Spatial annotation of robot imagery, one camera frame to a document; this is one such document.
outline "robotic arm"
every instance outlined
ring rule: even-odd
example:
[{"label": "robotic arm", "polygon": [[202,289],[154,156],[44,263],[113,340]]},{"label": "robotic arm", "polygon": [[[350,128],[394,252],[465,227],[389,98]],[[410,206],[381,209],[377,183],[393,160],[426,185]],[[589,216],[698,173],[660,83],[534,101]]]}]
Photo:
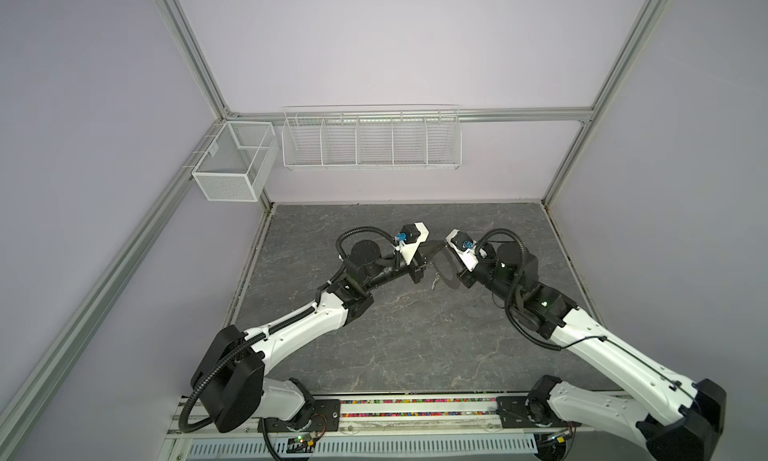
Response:
[{"label": "robotic arm", "polygon": [[[385,238],[392,253],[382,255],[374,241],[361,240],[347,255],[342,243],[360,233]],[[495,235],[511,241],[494,248]],[[725,417],[720,386],[709,379],[694,383],[659,365],[600,326],[571,298],[539,282],[538,260],[512,231],[494,229],[479,241],[459,230],[445,241],[427,241],[427,236],[423,223],[403,226],[395,237],[370,226],[342,234],[336,241],[342,265],[316,289],[312,302],[271,323],[242,332],[228,326],[216,335],[191,380],[180,430],[215,423],[224,433],[251,416],[306,429],[316,413],[308,390],[297,379],[265,376],[293,351],[361,316],[373,303],[372,289],[405,274],[420,282],[427,264],[448,246],[463,265],[462,283],[479,282],[503,299],[507,319],[524,337],[545,349],[576,353],[633,398],[605,396],[544,376],[528,394],[523,415],[543,427],[560,419],[602,429],[647,448],[659,461],[712,456]],[[210,416],[189,424],[198,399]]]}]

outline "dark gray floor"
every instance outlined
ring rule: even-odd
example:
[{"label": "dark gray floor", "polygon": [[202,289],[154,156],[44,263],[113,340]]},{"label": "dark gray floor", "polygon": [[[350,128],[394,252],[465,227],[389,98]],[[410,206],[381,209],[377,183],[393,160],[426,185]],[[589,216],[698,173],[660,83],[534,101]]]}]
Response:
[{"label": "dark gray floor", "polygon": [[[334,243],[342,232],[373,225],[394,233],[409,222],[424,222],[430,239],[453,228],[475,238],[510,228],[539,258],[542,282],[581,302],[539,205],[278,206],[237,327],[268,323],[312,301],[315,288],[339,267]],[[357,239],[346,241],[348,250]],[[406,276],[375,290],[375,303],[360,319],[296,351],[270,377],[297,377],[313,393],[527,391],[543,374],[586,389],[617,389],[575,355],[524,340],[483,286],[454,290],[441,281],[432,291],[436,268],[452,276],[448,259],[438,255],[419,284]]]}]

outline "black mounting plate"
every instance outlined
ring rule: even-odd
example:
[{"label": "black mounting plate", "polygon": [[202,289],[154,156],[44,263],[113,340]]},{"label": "black mounting plate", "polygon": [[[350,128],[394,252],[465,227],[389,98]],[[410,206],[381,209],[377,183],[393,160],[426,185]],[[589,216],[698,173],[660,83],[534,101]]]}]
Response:
[{"label": "black mounting plate", "polygon": [[[339,430],[339,420],[341,419],[341,400],[340,399],[316,399],[315,409],[310,418],[310,426],[303,429],[302,432],[308,431],[322,431],[322,425],[325,424],[328,419],[328,426],[326,426],[326,433],[329,431]],[[326,419],[320,416],[314,416],[315,414],[321,414]],[[270,433],[295,433],[293,429],[289,429],[288,425],[278,418],[265,418],[266,430]]]},{"label": "black mounting plate", "polygon": [[[503,409],[498,414],[502,419],[502,428],[538,428],[540,427],[528,418],[528,409],[525,407],[525,396],[497,396],[496,403],[499,409]],[[574,426],[581,426],[580,423],[571,423]],[[568,423],[561,419],[556,419],[550,427],[565,428]]]}]

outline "white wire rack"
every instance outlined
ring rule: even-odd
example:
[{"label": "white wire rack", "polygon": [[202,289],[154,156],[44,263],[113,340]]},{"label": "white wire rack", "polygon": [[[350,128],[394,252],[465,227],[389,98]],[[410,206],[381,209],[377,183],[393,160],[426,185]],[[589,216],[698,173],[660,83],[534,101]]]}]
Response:
[{"label": "white wire rack", "polygon": [[255,202],[279,150],[272,123],[227,121],[192,176],[211,201]]},{"label": "white wire rack", "polygon": [[283,163],[290,169],[458,168],[458,111],[288,116]]}]

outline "white mesh basket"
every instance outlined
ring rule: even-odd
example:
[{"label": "white mesh basket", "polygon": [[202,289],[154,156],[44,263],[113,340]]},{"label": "white mesh basket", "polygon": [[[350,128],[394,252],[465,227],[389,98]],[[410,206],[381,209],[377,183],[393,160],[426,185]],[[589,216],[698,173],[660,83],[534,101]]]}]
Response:
[{"label": "white mesh basket", "polygon": [[290,116],[283,127],[286,168],[458,168],[458,113]]},{"label": "white mesh basket", "polygon": [[279,149],[272,123],[227,121],[192,176],[211,201],[258,201]]}]

